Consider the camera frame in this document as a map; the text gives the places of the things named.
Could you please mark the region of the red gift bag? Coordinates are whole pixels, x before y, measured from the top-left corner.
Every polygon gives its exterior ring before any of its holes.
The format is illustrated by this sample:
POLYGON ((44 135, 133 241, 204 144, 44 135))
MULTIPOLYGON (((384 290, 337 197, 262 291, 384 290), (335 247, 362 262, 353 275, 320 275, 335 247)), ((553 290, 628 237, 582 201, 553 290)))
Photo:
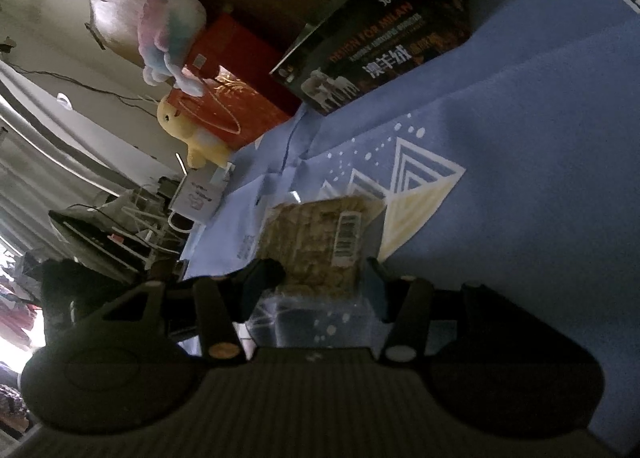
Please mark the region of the red gift bag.
POLYGON ((204 95, 179 89, 168 103, 236 151, 288 121, 302 104, 270 74, 281 55, 223 12, 186 57, 186 72, 204 84, 204 95))

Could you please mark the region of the yellow duck plush toy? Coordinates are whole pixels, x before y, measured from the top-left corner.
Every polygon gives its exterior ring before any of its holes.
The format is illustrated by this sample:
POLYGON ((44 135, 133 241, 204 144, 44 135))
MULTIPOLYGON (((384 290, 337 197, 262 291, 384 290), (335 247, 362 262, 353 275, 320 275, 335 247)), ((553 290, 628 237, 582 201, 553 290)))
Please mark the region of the yellow duck plush toy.
POLYGON ((165 95, 157 105, 156 117, 160 127, 171 137, 186 145, 186 165, 198 170, 207 163, 226 167, 231 149, 208 129, 196 123, 186 111, 181 111, 165 95))

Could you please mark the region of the clear packet of nut brittle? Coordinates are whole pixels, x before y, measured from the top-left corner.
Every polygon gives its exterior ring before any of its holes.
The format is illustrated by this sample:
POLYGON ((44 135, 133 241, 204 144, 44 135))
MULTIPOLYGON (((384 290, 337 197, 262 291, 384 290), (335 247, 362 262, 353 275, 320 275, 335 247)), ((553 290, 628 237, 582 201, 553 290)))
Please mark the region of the clear packet of nut brittle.
POLYGON ((261 348, 366 348, 374 313, 361 291, 362 244, 380 199, 279 204, 262 224, 259 259, 285 277, 262 293, 245 327, 261 348))

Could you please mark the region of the black storage box with sheep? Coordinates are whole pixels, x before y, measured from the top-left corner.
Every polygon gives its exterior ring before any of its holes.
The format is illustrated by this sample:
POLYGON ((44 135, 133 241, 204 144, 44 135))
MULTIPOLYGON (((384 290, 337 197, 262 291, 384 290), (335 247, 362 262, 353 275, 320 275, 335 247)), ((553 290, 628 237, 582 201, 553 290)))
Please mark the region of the black storage box with sheep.
POLYGON ((329 114, 471 34, 469 0, 334 0, 271 73, 329 114))

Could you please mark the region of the pastel unicorn plush toy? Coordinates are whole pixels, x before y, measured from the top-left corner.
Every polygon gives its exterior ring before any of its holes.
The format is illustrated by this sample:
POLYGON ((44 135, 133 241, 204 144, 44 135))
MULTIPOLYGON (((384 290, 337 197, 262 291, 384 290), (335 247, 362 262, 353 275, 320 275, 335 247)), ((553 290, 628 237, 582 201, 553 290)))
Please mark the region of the pastel unicorn plush toy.
POLYGON ((186 94, 202 97, 204 84, 184 74, 183 67, 205 25, 206 10, 199 0, 146 0, 137 30, 145 83, 158 86, 173 78, 186 94))

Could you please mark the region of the blue patterned tablecloth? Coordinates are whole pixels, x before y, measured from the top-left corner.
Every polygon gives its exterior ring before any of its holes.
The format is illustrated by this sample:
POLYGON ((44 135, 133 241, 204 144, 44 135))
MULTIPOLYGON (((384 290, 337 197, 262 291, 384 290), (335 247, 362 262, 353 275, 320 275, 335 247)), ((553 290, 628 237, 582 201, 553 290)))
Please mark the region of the blue patterned tablecloth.
POLYGON ((458 182, 387 261, 509 296, 597 357, 591 431, 639 438, 639 0, 473 0, 461 47, 327 117, 303 106, 235 157, 188 275, 253 252, 269 198, 313 200, 422 184, 437 158, 458 182))

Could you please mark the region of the white enamel mug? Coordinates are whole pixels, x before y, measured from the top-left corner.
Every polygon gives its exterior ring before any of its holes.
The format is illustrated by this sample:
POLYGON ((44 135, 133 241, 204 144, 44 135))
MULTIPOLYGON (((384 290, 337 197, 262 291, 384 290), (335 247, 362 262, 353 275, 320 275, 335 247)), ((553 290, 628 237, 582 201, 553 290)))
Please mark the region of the white enamel mug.
POLYGON ((195 225, 205 225, 218 210, 230 171, 217 165, 190 170, 169 204, 168 226, 187 235, 195 225))

